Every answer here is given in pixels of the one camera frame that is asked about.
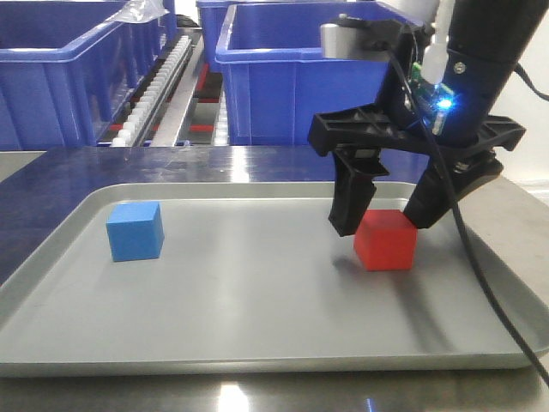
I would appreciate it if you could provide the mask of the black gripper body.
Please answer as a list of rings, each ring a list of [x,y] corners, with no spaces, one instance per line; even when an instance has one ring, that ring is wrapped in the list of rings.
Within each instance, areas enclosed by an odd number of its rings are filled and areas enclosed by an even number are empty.
[[[316,114],[308,136],[314,150],[325,156],[337,148],[439,149],[446,161],[467,167],[496,147],[513,150],[524,128],[491,109],[525,49],[525,21],[403,23],[375,100]]]

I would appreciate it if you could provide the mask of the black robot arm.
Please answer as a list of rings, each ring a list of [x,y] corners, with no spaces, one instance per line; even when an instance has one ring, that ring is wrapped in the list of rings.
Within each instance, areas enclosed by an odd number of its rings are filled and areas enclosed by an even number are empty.
[[[548,4],[545,1],[442,1],[433,23],[341,15],[321,28],[328,58],[388,63],[373,103],[318,113],[309,143],[335,160],[329,219],[354,234],[386,174],[384,149],[429,158],[404,209],[431,227],[472,191],[502,172],[495,148],[512,150],[525,130],[491,109],[519,64]]]

